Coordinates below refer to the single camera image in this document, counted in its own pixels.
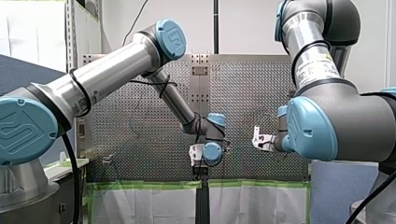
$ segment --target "white wall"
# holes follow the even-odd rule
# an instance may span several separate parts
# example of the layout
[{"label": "white wall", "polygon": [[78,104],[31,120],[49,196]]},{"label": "white wall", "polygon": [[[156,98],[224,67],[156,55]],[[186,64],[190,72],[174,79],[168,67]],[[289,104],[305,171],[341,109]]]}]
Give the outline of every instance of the white wall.
[{"label": "white wall", "polygon": [[[360,91],[386,86],[388,4],[391,0],[353,0],[361,14],[361,39],[353,47],[346,78]],[[117,49],[144,0],[103,0],[104,52]],[[274,40],[280,0],[219,1],[219,51],[227,54],[284,54]],[[134,31],[171,18],[183,27],[188,52],[213,51],[212,0],[150,0]]]},{"label": "white wall", "polygon": [[64,3],[0,1],[0,54],[64,72]]},{"label": "white wall", "polygon": [[[104,53],[122,45],[143,0],[102,1],[102,47]],[[150,0],[134,31],[145,29],[158,20],[174,19],[187,37],[188,52],[203,53],[213,46],[212,0]]]}]

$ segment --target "white label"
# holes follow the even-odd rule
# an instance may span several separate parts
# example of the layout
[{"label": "white label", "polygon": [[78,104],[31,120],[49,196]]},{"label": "white label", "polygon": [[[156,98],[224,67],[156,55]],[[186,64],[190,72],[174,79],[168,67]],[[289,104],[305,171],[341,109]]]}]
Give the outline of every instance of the white label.
[{"label": "white label", "polygon": [[332,57],[328,54],[319,54],[316,59],[302,63],[296,72],[296,80],[303,83],[330,77],[340,77],[340,75]]}]

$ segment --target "white plastic sheet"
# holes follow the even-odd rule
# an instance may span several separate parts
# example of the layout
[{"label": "white plastic sheet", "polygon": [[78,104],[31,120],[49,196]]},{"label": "white plastic sheet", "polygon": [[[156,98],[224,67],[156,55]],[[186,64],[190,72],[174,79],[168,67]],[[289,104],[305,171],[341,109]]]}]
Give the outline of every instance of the white plastic sheet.
[{"label": "white plastic sheet", "polygon": [[[308,188],[210,189],[211,223],[305,224]],[[195,189],[111,189],[92,197],[93,224],[194,224]]]}]

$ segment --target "black stand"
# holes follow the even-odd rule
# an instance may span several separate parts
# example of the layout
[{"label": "black stand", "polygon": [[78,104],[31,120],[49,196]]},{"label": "black stand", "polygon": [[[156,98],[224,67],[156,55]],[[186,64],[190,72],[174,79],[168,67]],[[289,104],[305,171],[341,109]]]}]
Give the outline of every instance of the black stand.
[{"label": "black stand", "polygon": [[202,186],[196,190],[195,195],[195,224],[210,224],[208,168],[193,167],[192,173],[197,176],[195,180],[202,181]]}]

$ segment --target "perforated metal panel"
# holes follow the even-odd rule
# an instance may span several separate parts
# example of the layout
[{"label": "perforated metal panel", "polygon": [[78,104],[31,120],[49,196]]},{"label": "perforated metal panel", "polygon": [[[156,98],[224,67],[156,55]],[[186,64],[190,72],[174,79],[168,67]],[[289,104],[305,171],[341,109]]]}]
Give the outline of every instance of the perforated metal panel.
[{"label": "perforated metal panel", "polygon": [[221,56],[210,58],[211,112],[225,114],[226,136],[233,149],[212,178],[304,180],[307,163],[296,154],[254,149],[253,127],[263,133],[277,129],[277,109],[288,102],[294,87],[290,59],[284,56]]},{"label": "perforated metal panel", "polygon": [[[190,65],[174,62],[165,71],[187,99]],[[90,180],[190,179],[190,138],[150,86],[129,83],[96,105],[92,136],[97,160],[89,166]],[[109,155],[114,165],[103,164]]]},{"label": "perforated metal panel", "polygon": [[[200,89],[190,85],[203,85],[192,81],[191,67],[189,55],[165,67],[187,102],[191,102],[190,89]],[[204,79],[210,79],[206,84],[210,91],[200,94],[209,94],[211,112],[227,116],[226,134],[233,146],[223,163],[210,170],[211,178],[304,180],[307,163],[298,156],[261,152],[251,144],[254,125],[266,133],[276,130],[276,110],[293,89],[290,59],[211,55],[209,68],[210,78]],[[191,179],[188,150],[193,138],[181,132],[152,87],[127,84],[93,108],[88,126],[96,150],[89,180]],[[114,165],[103,164],[109,155]]]}]

